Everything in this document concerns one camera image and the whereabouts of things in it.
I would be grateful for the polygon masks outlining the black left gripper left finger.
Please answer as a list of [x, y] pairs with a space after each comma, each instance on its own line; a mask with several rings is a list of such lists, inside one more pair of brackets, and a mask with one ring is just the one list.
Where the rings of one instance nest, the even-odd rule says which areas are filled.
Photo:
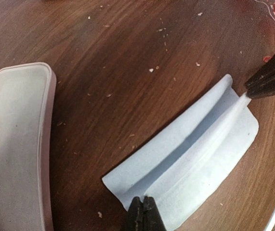
[[121, 231], [142, 231], [143, 230], [144, 207], [139, 197], [134, 197], [126, 218], [121, 226]]

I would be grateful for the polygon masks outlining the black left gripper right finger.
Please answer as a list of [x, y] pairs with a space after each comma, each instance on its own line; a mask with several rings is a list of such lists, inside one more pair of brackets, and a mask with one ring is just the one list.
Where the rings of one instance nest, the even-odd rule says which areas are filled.
[[143, 201], [143, 231], [166, 231], [153, 197], [146, 196]]

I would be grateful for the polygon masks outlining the light blue cleaning cloth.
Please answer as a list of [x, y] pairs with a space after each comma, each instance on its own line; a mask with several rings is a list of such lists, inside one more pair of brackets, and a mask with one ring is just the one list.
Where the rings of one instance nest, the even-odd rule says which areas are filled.
[[221, 185], [259, 130], [250, 99], [225, 75], [102, 181], [128, 209], [153, 197], [165, 228], [179, 228]]

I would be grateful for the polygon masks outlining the pink glasses case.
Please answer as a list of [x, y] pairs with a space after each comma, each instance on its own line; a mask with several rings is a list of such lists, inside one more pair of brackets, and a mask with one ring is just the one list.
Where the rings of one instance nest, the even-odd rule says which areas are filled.
[[55, 87], [46, 63], [0, 70], [0, 231], [53, 230], [49, 151]]

